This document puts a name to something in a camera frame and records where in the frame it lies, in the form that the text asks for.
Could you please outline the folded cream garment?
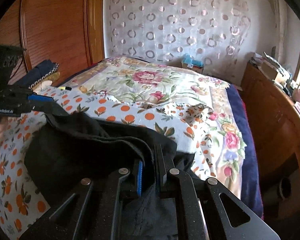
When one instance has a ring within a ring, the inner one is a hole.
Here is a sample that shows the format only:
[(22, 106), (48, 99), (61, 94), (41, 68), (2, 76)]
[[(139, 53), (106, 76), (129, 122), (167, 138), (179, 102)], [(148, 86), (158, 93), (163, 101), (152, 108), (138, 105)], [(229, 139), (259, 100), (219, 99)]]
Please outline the folded cream garment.
[(35, 93), (39, 93), (40, 91), (46, 89), (47, 87), (52, 85), (52, 81), (51, 80), (44, 80), (41, 83), (39, 83), (38, 85), (36, 85), (36, 87), (34, 87), (32, 90)]

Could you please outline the dark blue blanket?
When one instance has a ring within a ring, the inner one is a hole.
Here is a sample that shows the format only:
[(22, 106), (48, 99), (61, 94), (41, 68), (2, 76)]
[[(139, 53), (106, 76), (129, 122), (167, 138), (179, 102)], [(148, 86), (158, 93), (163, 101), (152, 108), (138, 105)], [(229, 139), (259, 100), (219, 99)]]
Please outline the dark blue blanket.
[(246, 143), (245, 159), (242, 165), (241, 201), (262, 219), (264, 212), (259, 184), (258, 162), (245, 104), (234, 85), (230, 85), (226, 92), (234, 120), (239, 131), (242, 132), (243, 141)]

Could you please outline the folded navy garment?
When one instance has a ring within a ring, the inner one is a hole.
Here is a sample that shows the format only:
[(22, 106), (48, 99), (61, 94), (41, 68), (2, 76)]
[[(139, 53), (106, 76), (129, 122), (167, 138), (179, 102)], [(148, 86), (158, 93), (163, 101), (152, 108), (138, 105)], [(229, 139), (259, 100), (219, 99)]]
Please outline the folded navy garment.
[(43, 81), (49, 75), (57, 72), (58, 69), (58, 63), (52, 62), (51, 60), (44, 60), (14, 84), (20, 87), (33, 88), (40, 83), (40, 81)]

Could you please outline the black Superman t-shirt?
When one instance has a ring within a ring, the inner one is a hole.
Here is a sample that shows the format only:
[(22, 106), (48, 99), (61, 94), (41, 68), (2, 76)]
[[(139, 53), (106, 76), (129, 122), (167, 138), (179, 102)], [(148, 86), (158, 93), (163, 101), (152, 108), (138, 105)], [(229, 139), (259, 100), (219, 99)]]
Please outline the black Superman t-shirt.
[[(31, 179), (50, 209), (22, 239), (204, 239), (192, 178), (193, 155), (154, 130), (77, 113), (46, 117), (25, 155)], [(156, 192), (154, 146), (161, 145), (172, 197)], [(143, 162), (142, 194), (133, 168)]]

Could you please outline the brown wooden louvered wardrobe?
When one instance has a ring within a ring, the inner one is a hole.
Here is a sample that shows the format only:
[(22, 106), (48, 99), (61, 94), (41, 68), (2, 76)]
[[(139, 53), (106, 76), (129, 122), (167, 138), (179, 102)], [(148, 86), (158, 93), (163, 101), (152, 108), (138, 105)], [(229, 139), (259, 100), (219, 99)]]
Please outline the brown wooden louvered wardrobe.
[(44, 60), (63, 82), (105, 57), (103, 0), (0, 0), (0, 44), (24, 49), (12, 82)]

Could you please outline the folded patterned dark garment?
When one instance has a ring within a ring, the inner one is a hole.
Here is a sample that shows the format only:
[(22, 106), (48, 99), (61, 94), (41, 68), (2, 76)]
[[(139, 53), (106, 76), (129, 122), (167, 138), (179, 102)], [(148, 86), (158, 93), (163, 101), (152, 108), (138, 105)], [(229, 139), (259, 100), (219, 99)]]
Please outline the folded patterned dark garment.
[(29, 88), (32, 84), (34, 84), (36, 81), (39, 81), (43, 77), (47, 77), (48, 75), (58, 72), (59, 71), (59, 64), (56, 62), (52, 62), (51, 64), (39, 64), (35, 68), (35, 76), (32, 77), (32, 81), (29, 84)]

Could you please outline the brown wooden sideboard cabinet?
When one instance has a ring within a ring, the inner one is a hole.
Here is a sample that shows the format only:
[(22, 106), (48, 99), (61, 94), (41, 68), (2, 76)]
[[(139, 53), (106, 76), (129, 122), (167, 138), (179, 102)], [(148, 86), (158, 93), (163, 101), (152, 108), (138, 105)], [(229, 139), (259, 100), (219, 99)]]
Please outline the brown wooden sideboard cabinet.
[(300, 172), (300, 114), (294, 102), (248, 62), (241, 81), (262, 189)]

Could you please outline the floral quilt bedspread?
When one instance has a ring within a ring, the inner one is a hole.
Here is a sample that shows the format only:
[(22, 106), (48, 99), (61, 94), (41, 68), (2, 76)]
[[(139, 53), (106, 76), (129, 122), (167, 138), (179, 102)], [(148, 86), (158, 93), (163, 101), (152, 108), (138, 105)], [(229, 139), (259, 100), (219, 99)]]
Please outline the floral quilt bedspread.
[(72, 78), (56, 99), (70, 113), (156, 131), (194, 156), (198, 178), (216, 177), (240, 196), (246, 143), (229, 87), (191, 70), (115, 57)]

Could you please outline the sheer circle pattern curtain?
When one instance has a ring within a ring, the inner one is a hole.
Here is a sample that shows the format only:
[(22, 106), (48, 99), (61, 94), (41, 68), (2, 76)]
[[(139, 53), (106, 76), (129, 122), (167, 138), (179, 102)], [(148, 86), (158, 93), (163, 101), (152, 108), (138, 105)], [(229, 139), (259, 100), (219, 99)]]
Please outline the sheer circle pattern curtain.
[(189, 55), (204, 73), (239, 83), (270, 19), (262, 0), (104, 0), (106, 54), (170, 66)]

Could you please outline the stack of books and papers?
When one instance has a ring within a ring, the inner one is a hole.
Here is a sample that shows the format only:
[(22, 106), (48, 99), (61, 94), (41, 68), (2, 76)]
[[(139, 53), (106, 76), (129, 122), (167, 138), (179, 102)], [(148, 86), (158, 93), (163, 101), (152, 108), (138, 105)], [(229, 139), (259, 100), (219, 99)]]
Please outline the stack of books and papers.
[(250, 62), (253, 63), (265, 77), (275, 84), (278, 84), (279, 87), (282, 89), (287, 87), (291, 74), (285, 70), (275, 58), (265, 52), (263, 55), (255, 53), (254, 56), (251, 57)]

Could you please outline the folded mustard yellow garment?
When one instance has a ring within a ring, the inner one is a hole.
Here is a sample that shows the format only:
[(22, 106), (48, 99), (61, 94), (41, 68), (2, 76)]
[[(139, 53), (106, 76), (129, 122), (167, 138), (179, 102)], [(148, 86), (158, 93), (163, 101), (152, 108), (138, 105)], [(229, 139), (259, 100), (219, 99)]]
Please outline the folded mustard yellow garment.
[(54, 72), (54, 73), (48, 75), (47, 77), (43, 77), (39, 81), (36, 81), (34, 84), (32, 84), (30, 86), (30, 88), (33, 89), (34, 87), (36, 87), (36, 85), (38, 85), (39, 83), (41, 83), (44, 80), (51, 80), (54, 83), (55, 81), (57, 81), (59, 79), (59, 77), (60, 77), (60, 72)]

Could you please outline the orange fruit print sheet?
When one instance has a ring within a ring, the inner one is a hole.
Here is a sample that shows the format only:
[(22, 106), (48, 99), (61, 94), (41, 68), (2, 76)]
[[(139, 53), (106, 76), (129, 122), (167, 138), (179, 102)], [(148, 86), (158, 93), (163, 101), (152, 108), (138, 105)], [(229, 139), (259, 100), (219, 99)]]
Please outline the orange fruit print sheet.
[(102, 192), (115, 167), (142, 159), (142, 195), (123, 208), (123, 239), (176, 239), (174, 201), (154, 189), (153, 152), (160, 145), (177, 168), (213, 176), (204, 147), (211, 109), (184, 102), (152, 106), (98, 94), (48, 89), (67, 117), (32, 112), (11, 118), (0, 141), (0, 239), (19, 239), (82, 178)]

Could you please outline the blue tissue box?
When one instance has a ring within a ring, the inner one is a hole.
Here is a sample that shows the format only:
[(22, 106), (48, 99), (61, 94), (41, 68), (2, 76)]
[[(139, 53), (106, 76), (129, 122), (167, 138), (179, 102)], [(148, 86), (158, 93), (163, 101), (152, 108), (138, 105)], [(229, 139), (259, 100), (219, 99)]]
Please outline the blue tissue box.
[(204, 63), (202, 61), (195, 60), (189, 54), (184, 54), (181, 61), (181, 67), (202, 74), (204, 70)]

